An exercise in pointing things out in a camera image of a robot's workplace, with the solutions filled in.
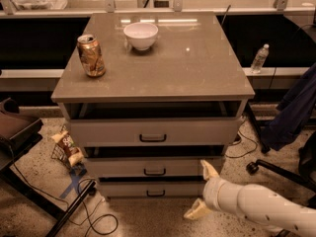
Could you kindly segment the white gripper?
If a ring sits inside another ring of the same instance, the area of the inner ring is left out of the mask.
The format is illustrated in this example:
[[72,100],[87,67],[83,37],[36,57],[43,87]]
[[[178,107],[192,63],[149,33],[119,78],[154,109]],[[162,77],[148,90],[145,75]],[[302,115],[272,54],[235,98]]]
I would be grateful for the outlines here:
[[184,214],[184,218],[197,220],[210,214],[210,209],[236,213],[238,194],[242,186],[218,177],[218,172],[206,160],[201,160],[200,163],[203,168],[203,178],[207,181],[202,194],[204,200],[197,198],[192,207]]

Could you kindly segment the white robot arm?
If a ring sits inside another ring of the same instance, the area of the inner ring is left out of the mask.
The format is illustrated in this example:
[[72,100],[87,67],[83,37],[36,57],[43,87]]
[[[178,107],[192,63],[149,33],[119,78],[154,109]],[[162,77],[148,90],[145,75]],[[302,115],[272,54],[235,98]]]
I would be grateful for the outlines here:
[[200,161],[206,183],[198,198],[184,214],[197,220],[213,211],[236,215],[271,230],[288,230],[300,237],[316,237],[316,210],[296,204],[257,184],[237,185],[220,177],[206,160]]

